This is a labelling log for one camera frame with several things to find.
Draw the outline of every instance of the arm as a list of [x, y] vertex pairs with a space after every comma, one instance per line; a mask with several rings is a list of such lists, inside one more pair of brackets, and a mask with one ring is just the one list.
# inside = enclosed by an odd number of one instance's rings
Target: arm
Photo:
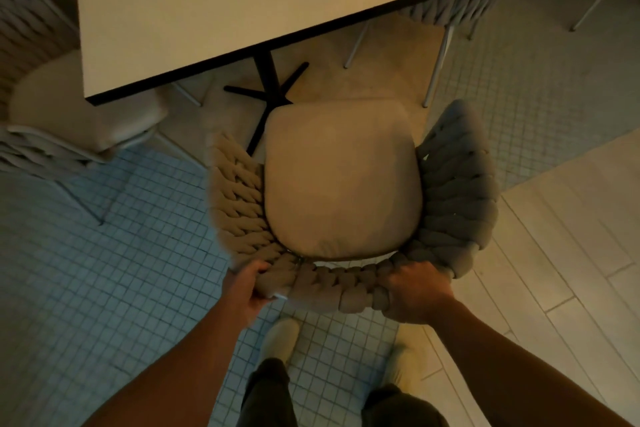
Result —
[[385, 315], [433, 327], [492, 425], [630, 427], [553, 367], [476, 318], [429, 262], [400, 267], [384, 285], [391, 304]]
[[171, 350], [101, 406], [84, 427], [196, 427], [211, 411], [243, 328], [269, 302], [253, 295], [255, 277], [268, 268], [254, 261], [227, 273], [220, 300]]

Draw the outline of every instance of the left hand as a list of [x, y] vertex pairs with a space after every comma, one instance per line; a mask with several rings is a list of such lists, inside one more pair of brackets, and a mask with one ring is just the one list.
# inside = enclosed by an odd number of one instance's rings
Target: left hand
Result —
[[269, 268], [267, 262], [254, 260], [245, 265], [238, 273], [227, 270], [227, 274], [222, 281], [222, 297], [232, 303], [232, 308], [239, 314], [242, 327], [246, 328], [255, 321], [260, 310], [273, 299], [260, 297], [253, 288], [257, 275]]

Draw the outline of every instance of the shoe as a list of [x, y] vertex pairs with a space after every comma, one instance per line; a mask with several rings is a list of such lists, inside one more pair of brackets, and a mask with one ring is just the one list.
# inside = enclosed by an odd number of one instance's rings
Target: shoe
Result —
[[258, 365], [267, 358], [277, 358], [286, 365], [296, 347], [299, 334], [300, 325], [295, 319], [285, 318], [276, 321], [264, 336]]
[[401, 325], [396, 344], [387, 362], [380, 386], [391, 383], [402, 392], [414, 394], [419, 390], [420, 374], [424, 369], [424, 331], [420, 326]]

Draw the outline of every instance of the white chair cushion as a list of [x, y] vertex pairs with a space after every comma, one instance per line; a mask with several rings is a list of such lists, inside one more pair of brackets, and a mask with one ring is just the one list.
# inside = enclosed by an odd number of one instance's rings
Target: white chair cushion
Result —
[[83, 96], [78, 50], [26, 75], [9, 101], [10, 123], [47, 131], [96, 153], [143, 133], [167, 114], [155, 90], [92, 106]]
[[325, 261], [377, 257], [417, 228], [420, 175], [396, 101], [279, 107], [265, 139], [266, 217], [292, 252]]

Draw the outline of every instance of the black pants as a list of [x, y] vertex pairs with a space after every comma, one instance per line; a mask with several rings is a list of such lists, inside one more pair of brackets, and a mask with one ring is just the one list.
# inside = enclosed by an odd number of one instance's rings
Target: black pants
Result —
[[[269, 358], [249, 377], [238, 427], [297, 427], [282, 361]], [[373, 390], [362, 409], [363, 427], [448, 427], [432, 404], [395, 385]]]

